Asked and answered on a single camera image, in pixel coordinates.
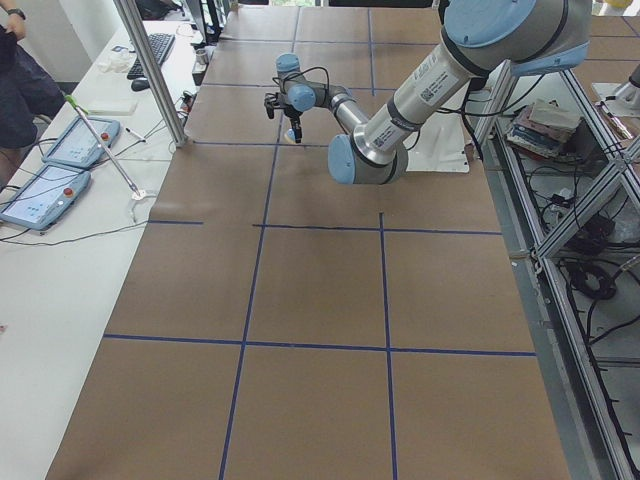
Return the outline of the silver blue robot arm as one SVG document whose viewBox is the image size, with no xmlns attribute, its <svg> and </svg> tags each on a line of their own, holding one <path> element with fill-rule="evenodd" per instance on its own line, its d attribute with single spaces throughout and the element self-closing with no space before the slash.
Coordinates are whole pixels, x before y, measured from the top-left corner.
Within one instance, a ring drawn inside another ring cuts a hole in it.
<svg viewBox="0 0 640 480">
<path fill-rule="evenodd" d="M 342 86 L 305 78 L 299 58 L 276 60 L 279 90 L 264 99 L 268 116 L 281 110 L 296 142 L 301 115 L 326 108 L 343 131 L 329 145 L 328 168 L 341 184 L 387 184 L 408 166 L 405 140 L 473 78 L 486 78 L 503 61 L 516 77 L 573 68 L 587 55 L 588 1 L 453 1 L 440 43 L 375 115 L 367 116 Z"/>
</svg>

